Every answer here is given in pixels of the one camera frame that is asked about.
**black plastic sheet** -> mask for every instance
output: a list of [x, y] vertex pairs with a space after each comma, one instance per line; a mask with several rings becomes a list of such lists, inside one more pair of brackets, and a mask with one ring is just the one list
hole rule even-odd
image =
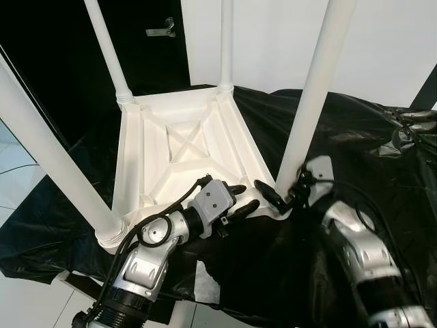
[[[274, 177], [300, 95], [238, 87], [234, 92]], [[336, 179], [372, 195], [437, 322], [435, 114], [328, 94], [307, 158], [329, 155]], [[70, 152], [108, 205], [119, 123], [114, 109]], [[380, 236], [388, 242], [384, 231]], [[357, 327], [348, 283], [327, 250], [308, 211], [285, 221], [248, 219], [225, 239], [213, 236], [177, 248], [161, 297], [193, 300], [196, 261], [202, 260], [221, 286], [215, 307], [240, 320], [264, 327]], [[94, 231], [47, 177], [0, 229], [0, 268], [8, 277], [50, 283], [67, 269], [103, 279], [110, 261]]]

